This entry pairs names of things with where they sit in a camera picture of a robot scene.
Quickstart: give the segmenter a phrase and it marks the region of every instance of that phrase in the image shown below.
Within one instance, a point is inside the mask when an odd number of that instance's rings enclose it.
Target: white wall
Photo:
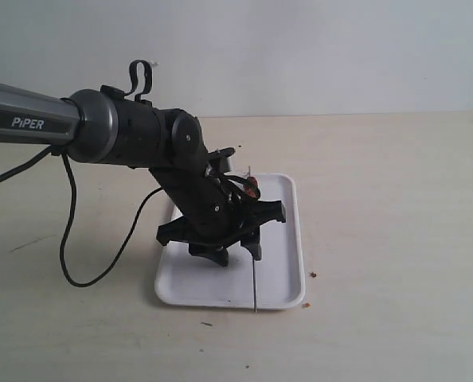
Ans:
[[[473,0],[0,0],[0,82],[51,96],[157,60],[198,115],[473,108]]]

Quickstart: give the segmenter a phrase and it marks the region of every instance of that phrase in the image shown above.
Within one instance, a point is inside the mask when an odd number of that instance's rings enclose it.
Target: light wood surface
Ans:
[[[311,307],[163,305],[154,236],[165,195],[103,282],[69,286],[57,250],[68,182],[47,158],[0,185],[0,380],[473,380],[473,113],[202,123],[207,146],[237,148],[236,169],[295,179],[305,268],[318,274]],[[0,173],[38,150],[0,144]],[[68,264],[87,280],[156,183],[145,170],[73,169]]]

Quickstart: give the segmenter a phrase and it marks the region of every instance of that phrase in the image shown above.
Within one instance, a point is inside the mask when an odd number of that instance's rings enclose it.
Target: robotic arm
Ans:
[[[145,86],[137,86],[137,65]],[[261,259],[260,226],[286,221],[281,201],[259,201],[257,187],[229,171],[233,148],[208,152],[196,117],[159,110],[141,95],[151,90],[151,65],[130,66],[132,90],[102,86],[54,99],[0,84],[0,142],[58,146],[77,162],[147,168],[183,216],[158,228],[157,240],[189,244],[189,253],[226,267],[227,248],[240,241]],[[249,196],[236,183],[254,187]]]

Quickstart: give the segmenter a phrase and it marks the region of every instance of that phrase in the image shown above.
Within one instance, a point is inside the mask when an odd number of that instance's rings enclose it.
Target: wooden table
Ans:
[[[318,274],[311,307],[163,305],[154,236],[165,195],[103,282],[69,286],[58,261],[68,182],[47,158],[0,185],[0,380],[473,380],[473,112],[202,124],[208,147],[237,148],[235,168],[295,179],[305,268]],[[38,150],[0,144],[0,173]],[[156,183],[145,170],[73,169],[67,257],[88,280]]]

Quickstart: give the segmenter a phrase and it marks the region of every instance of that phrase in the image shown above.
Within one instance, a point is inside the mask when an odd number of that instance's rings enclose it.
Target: white plastic tray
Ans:
[[[278,173],[258,173],[261,200],[282,200],[286,223],[261,226],[262,260],[256,261],[258,309],[281,310],[298,305],[305,293],[299,213],[295,183]],[[174,209],[171,220],[182,214]],[[157,296],[167,304],[253,309],[252,257],[234,244],[229,265],[193,257],[188,244],[169,243],[162,252],[155,280]]]

